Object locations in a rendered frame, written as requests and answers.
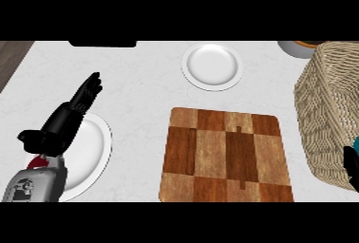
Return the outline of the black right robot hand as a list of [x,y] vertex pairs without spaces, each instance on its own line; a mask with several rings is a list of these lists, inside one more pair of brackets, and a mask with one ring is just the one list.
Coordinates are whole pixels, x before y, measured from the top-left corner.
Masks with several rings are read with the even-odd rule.
[[349,176],[349,183],[359,193],[359,156],[350,146],[344,147],[344,168]]

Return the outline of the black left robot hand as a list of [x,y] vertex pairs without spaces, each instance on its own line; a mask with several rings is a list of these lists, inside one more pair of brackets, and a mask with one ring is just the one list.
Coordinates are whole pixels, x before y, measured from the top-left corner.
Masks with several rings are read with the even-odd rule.
[[24,130],[18,134],[16,138],[28,153],[58,157],[67,152],[101,90],[99,73],[95,72],[80,85],[71,100],[55,109],[42,129]]

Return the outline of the pale wicker basket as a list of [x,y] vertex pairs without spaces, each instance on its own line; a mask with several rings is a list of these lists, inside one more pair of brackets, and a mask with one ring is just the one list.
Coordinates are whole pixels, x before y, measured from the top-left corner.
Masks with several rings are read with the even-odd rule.
[[318,45],[293,94],[312,174],[327,184],[353,191],[344,147],[359,137],[359,43]]

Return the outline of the checkered wooden cutting board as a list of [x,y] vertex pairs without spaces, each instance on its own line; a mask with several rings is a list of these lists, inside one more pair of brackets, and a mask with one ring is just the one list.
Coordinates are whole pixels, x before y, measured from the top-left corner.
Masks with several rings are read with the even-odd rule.
[[173,108],[158,198],[293,201],[278,118]]

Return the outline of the large white plate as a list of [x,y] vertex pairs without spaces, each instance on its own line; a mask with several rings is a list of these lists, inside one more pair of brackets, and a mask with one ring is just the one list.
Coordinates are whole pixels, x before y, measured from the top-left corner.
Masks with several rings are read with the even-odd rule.
[[104,118],[87,113],[70,149],[64,154],[68,180],[61,202],[80,196],[93,186],[113,153],[113,132]]

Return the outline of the red round object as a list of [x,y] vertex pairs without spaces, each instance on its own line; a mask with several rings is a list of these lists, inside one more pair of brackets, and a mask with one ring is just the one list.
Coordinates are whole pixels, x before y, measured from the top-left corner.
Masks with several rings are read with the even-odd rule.
[[43,155],[39,155],[30,161],[27,168],[37,169],[37,168],[46,167],[48,165],[49,165],[49,161],[46,159],[46,157]]

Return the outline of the black appliance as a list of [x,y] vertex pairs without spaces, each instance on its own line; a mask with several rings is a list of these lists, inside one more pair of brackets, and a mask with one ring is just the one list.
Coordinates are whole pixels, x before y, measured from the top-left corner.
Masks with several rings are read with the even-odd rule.
[[136,47],[138,41],[70,41],[74,47]]

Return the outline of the small white plate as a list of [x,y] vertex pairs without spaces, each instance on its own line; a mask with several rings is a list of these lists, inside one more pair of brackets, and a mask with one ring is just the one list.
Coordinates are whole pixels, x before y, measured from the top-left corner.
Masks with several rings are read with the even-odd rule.
[[225,43],[201,42],[182,55],[183,77],[204,91],[231,89],[241,80],[243,70],[241,56]]

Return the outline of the grey bowl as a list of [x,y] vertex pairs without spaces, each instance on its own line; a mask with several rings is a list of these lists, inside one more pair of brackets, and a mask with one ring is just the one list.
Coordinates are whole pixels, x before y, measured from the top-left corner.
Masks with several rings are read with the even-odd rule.
[[300,59],[310,59],[318,47],[300,41],[279,41],[278,46],[291,57]]

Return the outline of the orange brown object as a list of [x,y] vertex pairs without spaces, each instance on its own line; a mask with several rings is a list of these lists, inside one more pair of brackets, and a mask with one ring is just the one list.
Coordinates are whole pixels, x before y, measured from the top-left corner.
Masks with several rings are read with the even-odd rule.
[[328,43],[328,41],[294,41],[297,45],[306,48],[316,48],[321,44]]

